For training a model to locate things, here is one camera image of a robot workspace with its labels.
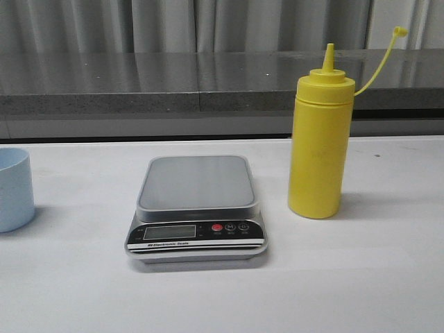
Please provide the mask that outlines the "yellow squeeze bottle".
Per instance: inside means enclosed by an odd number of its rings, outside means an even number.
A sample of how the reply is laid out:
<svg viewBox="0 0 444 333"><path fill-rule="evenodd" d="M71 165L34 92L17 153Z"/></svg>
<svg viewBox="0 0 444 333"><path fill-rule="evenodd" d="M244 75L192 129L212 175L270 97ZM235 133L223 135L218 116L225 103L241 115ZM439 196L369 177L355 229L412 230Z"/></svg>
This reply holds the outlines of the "yellow squeeze bottle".
<svg viewBox="0 0 444 333"><path fill-rule="evenodd" d="M361 89L335 68L333 43L327 44L322 67L299 78L288 190L288 205L296 214L326 219L338 212L355 97L373 83L396 40L407 34L401 26L393 29L384 57Z"/></svg>

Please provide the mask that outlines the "light blue plastic cup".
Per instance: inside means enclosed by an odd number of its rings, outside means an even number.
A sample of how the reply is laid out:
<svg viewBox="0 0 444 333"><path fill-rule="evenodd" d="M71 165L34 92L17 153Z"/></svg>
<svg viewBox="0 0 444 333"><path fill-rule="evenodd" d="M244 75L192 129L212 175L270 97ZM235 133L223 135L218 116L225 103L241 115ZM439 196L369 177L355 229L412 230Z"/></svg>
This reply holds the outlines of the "light blue plastic cup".
<svg viewBox="0 0 444 333"><path fill-rule="evenodd" d="M29 153L20 148L1 149L1 233L29 223L35 216Z"/></svg>

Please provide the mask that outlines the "silver electronic kitchen scale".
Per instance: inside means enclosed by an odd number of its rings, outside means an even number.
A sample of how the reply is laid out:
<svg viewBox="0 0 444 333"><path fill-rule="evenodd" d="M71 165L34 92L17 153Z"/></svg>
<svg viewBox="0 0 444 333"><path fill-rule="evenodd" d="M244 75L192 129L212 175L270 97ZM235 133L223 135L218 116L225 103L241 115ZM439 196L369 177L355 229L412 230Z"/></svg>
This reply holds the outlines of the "silver electronic kitchen scale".
<svg viewBox="0 0 444 333"><path fill-rule="evenodd" d="M126 253L144 263L250 259L268 247L247 159L152 159L136 202Z"/></svg>

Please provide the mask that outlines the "grey stone counter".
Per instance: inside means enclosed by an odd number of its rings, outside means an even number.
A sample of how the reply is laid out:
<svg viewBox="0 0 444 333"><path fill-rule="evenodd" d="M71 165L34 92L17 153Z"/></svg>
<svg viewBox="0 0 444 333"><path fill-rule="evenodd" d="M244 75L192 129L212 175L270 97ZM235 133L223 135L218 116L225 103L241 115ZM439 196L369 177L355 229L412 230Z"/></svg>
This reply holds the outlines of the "grey stone counter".
<svg viewBox="0 0 444 333"><path fill-rule="evenodd" d="M1 142L289 137L323 51L1 55ZM394 50L352 136L443 135L443 50Z"/></svg>

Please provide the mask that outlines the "grey curtain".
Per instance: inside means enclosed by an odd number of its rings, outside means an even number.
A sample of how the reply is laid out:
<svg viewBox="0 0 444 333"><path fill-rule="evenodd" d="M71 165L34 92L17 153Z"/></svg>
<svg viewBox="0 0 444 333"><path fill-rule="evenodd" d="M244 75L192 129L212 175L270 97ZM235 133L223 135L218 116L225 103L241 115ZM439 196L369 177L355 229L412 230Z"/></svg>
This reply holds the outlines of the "grey curtain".
<svg viewBox="0 0 444 333"><path fill-rule="evenodd" d="M442 1L2 1L2 53L443 47Z"/></svg>

